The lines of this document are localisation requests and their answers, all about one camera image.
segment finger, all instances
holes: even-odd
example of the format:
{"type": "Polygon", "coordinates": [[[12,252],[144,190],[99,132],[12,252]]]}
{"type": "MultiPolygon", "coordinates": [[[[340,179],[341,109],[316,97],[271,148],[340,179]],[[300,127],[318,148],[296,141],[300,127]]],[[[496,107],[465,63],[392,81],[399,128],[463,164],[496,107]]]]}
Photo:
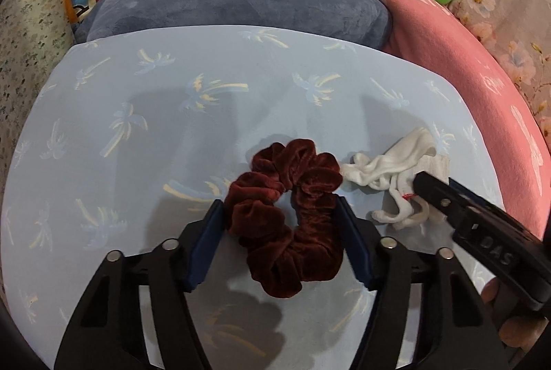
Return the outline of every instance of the finger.
{"type": "Polygon", "coordinates": [[[480,294],[484,303],[490,303],[498,296],[500,281],[497,278],[491,279],[482,289],[480,294]]]}
{"type": "Polygon", "coordinates": [[[520,347],[528,352],[546,326],[547,320],[544,318],[512,317],[499,330],[499,338],[509,347],[520,347]]]}
{"type": "Polygon", "coordinates": [[[532,328],[530,329],[531,334],[527,335],[527,337],[524,339],[521,345],[524,353],[527,353],[532,349],[532,347],[538,341],[539,336],[542,335],[545,327],[547,327],[548,323],[549,323],[549,320],[545,318],[539,318],[539,319],[533,320],[533,325],[532,325],[532,328]]]}

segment white cloth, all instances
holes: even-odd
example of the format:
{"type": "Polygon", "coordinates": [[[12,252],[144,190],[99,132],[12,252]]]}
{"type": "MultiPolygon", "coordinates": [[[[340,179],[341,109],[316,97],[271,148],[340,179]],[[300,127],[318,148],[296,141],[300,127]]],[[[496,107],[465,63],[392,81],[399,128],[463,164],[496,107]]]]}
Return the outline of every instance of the white cloth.
{"type": "Polygon", "coordinates": [[[362,153],[354,155],[353,164],[341,165],[344,179],[362,187],[374,190],[388,190],[398,206],[398,215],[384,210],[373,211],[373,219],[393,223],[395,229],[415,226],[427,219],[442,221],[444,216],[419,196],[413,194],[413,178],[426,171],[438,179],[448,182],[450,158],[436,155],[434,138],[425,128],[415,128],[391,147],[384,155],[372,161],[362,153]],[[420,206],[415,212],[412,202],[420,206]]]}

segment grey velvet pillow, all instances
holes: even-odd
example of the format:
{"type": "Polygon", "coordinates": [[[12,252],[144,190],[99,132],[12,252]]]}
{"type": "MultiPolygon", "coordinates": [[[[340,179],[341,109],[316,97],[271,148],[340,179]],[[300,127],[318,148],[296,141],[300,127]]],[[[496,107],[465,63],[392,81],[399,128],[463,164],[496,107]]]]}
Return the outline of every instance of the grey velvet pillow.
{"type": "Polygon", "coordinates": [[[243,24],[320,34],[380,49],[392,25],[378,0],[100,0],[78,42],[187,25],[243,24]]]}

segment bolt head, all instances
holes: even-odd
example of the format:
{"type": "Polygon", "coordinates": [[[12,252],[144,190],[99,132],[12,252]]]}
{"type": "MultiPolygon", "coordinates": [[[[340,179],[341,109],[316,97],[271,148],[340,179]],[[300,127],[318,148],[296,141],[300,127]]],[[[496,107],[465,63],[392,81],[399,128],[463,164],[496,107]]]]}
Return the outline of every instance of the bolt head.
{"type": "Polygon", "coordinates": [[[381,245],[385,249],[394,249],[398,245],[398,242],[394,238],[391,238],[391,237],[382,237],[381,238],[381,245]]]}
{"type": "Polygon", "coordinates": [[[175,238],[171,238],[170,240],[164,241],[163,249],[165,249],[166,251],[173,251],[179,245],[180,245],[180,243],[178,243],[178,240],[176,240],[175,238]]]}
{"type": "Polygon", "coordinates": [[[107,254],[106,259],[108,262],[116,262],[122,257],[122,253],[120,251],[111,251],[107,254]]]}
{"type": "Polygon", "coordinates": [[[454,254],[454,251],[452,251],[451,249],[448,249],[447,247],[442,247],[438,253],[440,254],[440,256],[442,258],[444,258],[445,260],[451,260],[455,254],[454,254]]]}

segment scrunchie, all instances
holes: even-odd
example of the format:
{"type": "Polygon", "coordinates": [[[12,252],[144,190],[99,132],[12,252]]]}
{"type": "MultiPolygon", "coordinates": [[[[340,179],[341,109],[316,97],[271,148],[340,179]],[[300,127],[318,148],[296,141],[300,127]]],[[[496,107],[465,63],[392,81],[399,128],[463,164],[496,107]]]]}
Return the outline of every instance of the scrunchie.
{"type": "Polygon", "coordinates": [[[279,298],[297,294],[301,281],[334,278],[343,259],[338,229],[331,220],[337,202],[333,191],[342,183],[334,156],[317,155],[311,140],[296,139],[258,152],[251,169],[231,184],[224,206],[228,231],[249,252],[252,278],[279,298]],[[299,220],[294,231],[273,205],[291,189],[299,220]]]}

